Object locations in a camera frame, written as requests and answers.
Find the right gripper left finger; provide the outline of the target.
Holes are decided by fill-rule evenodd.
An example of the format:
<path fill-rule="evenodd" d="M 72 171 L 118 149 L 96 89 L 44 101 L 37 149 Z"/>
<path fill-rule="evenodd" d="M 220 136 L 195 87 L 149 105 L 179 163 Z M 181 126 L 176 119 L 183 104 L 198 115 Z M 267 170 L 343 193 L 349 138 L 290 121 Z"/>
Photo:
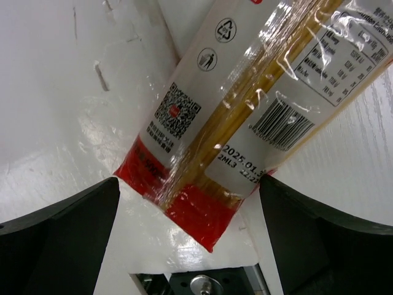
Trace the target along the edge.
<path fill-rule="evenodd" d="M 119 199 L 110 177 L 1 223 L 1 294 L 93 294 Z"/>

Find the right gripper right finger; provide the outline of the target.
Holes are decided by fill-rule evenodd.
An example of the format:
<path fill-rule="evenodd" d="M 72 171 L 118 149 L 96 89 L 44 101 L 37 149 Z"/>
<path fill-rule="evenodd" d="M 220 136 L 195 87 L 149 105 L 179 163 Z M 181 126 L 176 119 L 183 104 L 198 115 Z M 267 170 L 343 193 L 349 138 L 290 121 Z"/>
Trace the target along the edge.
<path fill-rule="evenodd" d="M 392 294 L 392 226 L 337 210 L 268 175 L 259 194 L 284 294 Z"/>

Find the red white spaghetti bag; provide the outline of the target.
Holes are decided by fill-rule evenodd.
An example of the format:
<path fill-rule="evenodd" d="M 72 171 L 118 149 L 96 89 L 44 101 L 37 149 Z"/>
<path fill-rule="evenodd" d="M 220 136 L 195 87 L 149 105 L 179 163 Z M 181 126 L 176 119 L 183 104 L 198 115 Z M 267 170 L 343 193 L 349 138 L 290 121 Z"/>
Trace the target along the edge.
<path fill-rule="evenodd" d="M 212 251 L 391 62 L 391 1 L 216 1 L 115 175 Z"/>

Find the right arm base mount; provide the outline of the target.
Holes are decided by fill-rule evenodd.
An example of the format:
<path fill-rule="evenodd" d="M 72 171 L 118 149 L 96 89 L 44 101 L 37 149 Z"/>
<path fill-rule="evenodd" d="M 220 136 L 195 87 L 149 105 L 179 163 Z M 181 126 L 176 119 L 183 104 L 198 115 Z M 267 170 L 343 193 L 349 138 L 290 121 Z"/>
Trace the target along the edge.
<path fill-rule="evenodd" d="M 135 277 L 146 294 L 270 294 L 257 265 Z"/>

